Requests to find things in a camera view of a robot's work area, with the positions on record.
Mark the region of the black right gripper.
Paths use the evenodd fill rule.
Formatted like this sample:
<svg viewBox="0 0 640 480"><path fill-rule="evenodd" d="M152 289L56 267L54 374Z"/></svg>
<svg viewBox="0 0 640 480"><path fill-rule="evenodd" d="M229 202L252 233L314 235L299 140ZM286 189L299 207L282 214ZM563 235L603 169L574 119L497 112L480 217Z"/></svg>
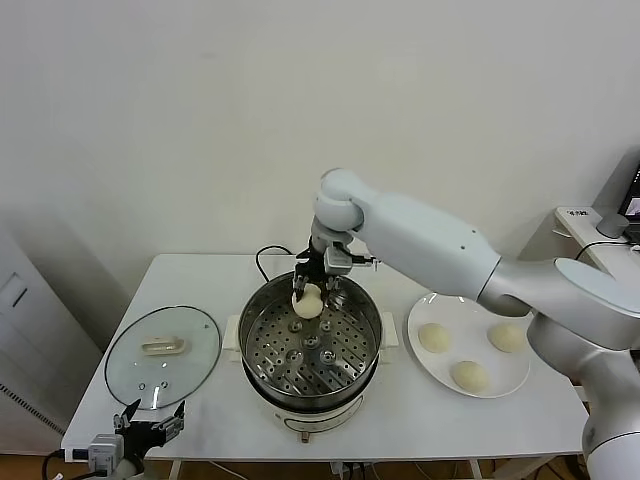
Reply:
<svg viewBox="0 0 640 480"><path fill-rule="evenodd" d="M335 297L341 292L341 276L328 275L324 264L324 251L317 250L310 238L305 250L295 256L296 264L293 277L293 300L300 301L304 296L305 286L313 284L326 286L326 299Z"/></svg>

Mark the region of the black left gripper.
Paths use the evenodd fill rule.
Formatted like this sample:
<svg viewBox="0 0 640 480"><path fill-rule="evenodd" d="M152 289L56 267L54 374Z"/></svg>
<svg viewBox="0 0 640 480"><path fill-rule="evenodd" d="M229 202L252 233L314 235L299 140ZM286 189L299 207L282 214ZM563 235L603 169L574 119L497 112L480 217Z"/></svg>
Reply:
<svg viewBox="0 0 640 480"><path fill-rule="evenodd" d="M115 433L124 439L124 458L143 460L147 452L162 447L167 438L175 438L184 429L185 404L183 400L174 413L160 422L134 421L141 399L128 404L120 414L113 416Z"/></svg>

